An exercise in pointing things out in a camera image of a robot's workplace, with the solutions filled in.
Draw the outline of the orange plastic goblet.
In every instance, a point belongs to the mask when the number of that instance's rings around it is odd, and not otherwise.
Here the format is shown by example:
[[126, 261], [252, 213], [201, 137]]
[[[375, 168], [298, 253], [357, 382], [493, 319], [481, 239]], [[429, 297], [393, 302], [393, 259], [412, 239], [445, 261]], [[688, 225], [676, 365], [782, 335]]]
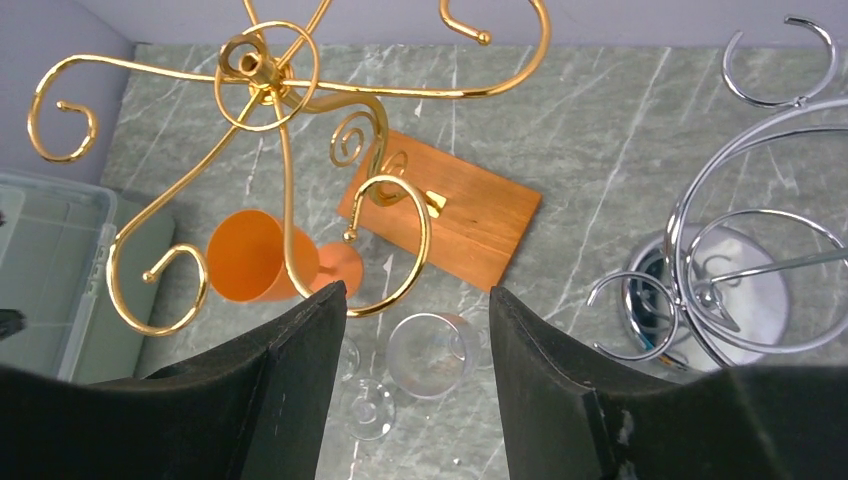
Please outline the orange plastic goblet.
[[[262, 210], [241, 210], [223, 220], [207, 244], [208, 279], [225, 299], [238, 303], [274, 302], [292, 298], [297, 289], [285, 270], [283, 221]], [[351, 297], [361, 286], [364, 265], [359, 253], [344, 242], [318, 247], [294, 227], [294, 262], [300, 279], [313, 292], [335, 281]]]

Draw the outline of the clear plastic storage box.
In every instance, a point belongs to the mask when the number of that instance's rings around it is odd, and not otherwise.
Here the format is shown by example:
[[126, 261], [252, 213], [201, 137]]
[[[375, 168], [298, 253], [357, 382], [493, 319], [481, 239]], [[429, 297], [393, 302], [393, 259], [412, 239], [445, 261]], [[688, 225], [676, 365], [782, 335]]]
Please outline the clear plastic storage box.
[[1, 306], [24, 316], [2, 365], [83, 384], [133, 375], [144, 338], [112, 305], [105, 262], [141, 209], [108, 188], [2, 171]]

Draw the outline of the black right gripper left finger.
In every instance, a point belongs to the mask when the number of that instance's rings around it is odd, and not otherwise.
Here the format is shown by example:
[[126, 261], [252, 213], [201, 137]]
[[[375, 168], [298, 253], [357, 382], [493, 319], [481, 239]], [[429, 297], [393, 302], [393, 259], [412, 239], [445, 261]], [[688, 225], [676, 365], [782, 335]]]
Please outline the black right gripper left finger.
[[331, 283], [151, 375], [90, 385], [1, 371], [5, 479], [311, 479], [346, 325]]

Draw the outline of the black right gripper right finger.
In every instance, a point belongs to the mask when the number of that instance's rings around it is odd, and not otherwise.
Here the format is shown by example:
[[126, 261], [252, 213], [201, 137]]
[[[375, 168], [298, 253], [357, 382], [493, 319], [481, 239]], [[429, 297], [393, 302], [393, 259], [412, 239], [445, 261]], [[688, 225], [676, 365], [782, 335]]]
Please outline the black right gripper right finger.
[[514, 479], [847, 475], [843, 367], [733, 367], [677, 384], [604, 357], [502, 287], [489, 328]]

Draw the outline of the clear wine glass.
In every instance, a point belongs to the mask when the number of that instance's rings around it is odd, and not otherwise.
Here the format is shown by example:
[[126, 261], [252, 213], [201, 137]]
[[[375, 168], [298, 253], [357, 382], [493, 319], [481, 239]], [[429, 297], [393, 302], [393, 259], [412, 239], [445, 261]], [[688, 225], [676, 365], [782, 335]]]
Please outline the clear wine glass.
[[[457, 314], [410, 315], [396, 325], [386, 345], [389, 379], [415, 399], [441, 399], [490, 363], [487, 335], [487, 329]], [[393, 393], [375, 376], [347, 374], [338, 404], [345, 429], [357, 440], [380, 439], [395, 423]]]

